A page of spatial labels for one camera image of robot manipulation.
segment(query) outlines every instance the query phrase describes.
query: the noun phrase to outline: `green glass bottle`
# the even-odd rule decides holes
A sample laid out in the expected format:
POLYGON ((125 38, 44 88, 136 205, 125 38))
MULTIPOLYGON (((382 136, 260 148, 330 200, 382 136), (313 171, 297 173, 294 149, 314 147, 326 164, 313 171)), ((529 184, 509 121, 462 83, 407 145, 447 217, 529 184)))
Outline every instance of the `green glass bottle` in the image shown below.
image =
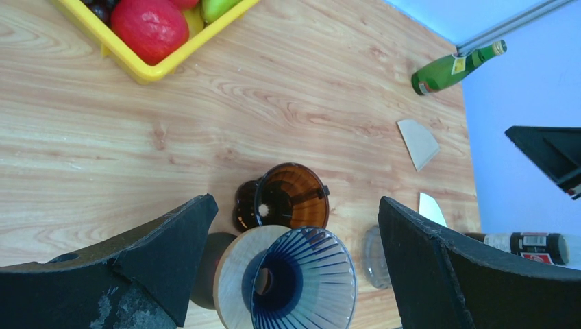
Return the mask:
POLYGON ((448 55, 435 60, 412 75, 412 87, 418 95, 446 89, 474 72, 480 65, 506 52, 504 40, 465 55, 448 55))

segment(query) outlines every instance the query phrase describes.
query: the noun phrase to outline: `brown transparent cup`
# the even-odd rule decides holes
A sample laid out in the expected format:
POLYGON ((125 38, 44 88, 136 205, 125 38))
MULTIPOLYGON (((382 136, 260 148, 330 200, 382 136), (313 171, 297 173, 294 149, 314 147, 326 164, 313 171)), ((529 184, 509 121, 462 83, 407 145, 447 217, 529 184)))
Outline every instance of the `brown transparent cup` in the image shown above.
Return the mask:
POLYGON ((325 228, 329 189, 309 168, 283 163, 236 192, 234 225, 241 232, 264 225, 325 228))

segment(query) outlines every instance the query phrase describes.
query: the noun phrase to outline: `white wall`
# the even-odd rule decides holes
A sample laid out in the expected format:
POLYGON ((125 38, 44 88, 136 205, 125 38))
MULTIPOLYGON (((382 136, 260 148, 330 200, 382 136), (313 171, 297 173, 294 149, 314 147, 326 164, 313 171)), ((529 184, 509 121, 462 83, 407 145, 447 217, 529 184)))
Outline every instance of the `white wall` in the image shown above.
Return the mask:
POLYGON ((458 45, 545 0, 385 0, 458 45))
POLYGON ((511 125, 581 127, 581 1, 504 40, 507 53, 462 83, 482 229, 581 236, 581 199, 572 201, 504 135, 511 125))

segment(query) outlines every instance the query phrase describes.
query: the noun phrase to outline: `red fruit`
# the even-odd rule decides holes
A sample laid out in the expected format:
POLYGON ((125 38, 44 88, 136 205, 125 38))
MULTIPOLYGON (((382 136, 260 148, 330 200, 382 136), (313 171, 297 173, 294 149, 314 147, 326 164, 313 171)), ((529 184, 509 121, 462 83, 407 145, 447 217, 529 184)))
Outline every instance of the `red fruit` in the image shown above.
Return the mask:
POLYGON ((190 37, 188 23, 169 0, 122 0, 111 28, 143 62, 156 65, 190 37))
POLYGON ((170 0, 170 1, 173 2, 181 10, 194 8, 199 3, 199 0, 170 0))

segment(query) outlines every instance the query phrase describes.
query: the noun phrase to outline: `yellow label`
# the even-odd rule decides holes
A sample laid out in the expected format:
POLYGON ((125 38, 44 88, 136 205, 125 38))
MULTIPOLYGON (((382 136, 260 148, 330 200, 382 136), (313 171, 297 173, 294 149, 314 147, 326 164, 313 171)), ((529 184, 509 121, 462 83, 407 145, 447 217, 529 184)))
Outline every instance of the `yellow label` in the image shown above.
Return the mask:
POLYGON ((466 57, 454 57, 452 75, 464 72, 464 70, 466 70, 466 57))

